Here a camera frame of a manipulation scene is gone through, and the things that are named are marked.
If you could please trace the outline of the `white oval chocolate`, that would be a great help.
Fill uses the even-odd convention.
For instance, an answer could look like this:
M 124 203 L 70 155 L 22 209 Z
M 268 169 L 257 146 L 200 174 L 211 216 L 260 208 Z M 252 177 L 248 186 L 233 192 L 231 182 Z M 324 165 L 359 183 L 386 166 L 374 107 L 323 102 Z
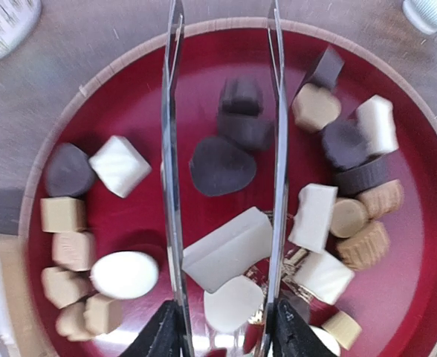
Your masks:
M 101 294 L 131 300 L 149 293 L 160 274 L 156 260 L 139 251 L 119 251 L 100 258 L 91 268 L 90 279 Z

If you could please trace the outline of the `metal tongs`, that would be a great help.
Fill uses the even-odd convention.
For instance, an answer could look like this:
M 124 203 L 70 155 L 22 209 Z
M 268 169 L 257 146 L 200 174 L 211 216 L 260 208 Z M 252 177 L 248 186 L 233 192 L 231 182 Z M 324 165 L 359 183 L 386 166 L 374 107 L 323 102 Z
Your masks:
M 184 7 L 171 1 L 164 54 L 161 90 L 161 182 L 166 219 L 167 255 L 174 300 L 178 306 L 181 351 L 193 356 L 192 327 L 183 262 L 183 231 L 178 179 L 177 125 L 175 115 L 176 75 L 184 40 Z M 285 222 L 288 216 L 288 105 L 285 93 L 285 46 L 282 35 L 279 3 L 272 1 L 268 15 L 268 44 L 271 73 L 276 100 L 275 173 L 273 194 L 273 235 L 268 270 L 268 293 L 264 302 L 264 330 L 255 347 L 255 356 L 267 356 L 276 330 L 276 311 L 284 257 Z

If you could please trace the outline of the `tan round chocolate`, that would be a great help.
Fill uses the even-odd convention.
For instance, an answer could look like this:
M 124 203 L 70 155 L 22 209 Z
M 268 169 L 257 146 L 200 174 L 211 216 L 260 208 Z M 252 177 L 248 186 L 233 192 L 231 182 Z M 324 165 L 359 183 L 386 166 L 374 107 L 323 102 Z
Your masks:
M 337 238 L 349 238 L 361 230 L 369 216 L 363 203 L 356 199 L 337 198 L 333 207 L 330 232 Z

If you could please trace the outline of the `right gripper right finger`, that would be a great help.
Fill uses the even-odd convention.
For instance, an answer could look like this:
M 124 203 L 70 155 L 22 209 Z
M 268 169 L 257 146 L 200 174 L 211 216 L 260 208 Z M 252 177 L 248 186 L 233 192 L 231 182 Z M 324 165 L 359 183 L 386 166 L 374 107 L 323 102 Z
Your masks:
M 284 299 L 276 305 L 272 334 L 274 357 L 332 357 L 334 354 L 316 336 L 295 308 Z

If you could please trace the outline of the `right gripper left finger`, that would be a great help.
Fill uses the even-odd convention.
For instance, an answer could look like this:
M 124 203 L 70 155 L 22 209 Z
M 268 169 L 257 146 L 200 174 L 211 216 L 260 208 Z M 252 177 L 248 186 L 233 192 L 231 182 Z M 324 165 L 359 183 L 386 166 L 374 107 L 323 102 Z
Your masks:
M 166 300 L 121 357 L 178 357 L 183 334 L 178 305 Z

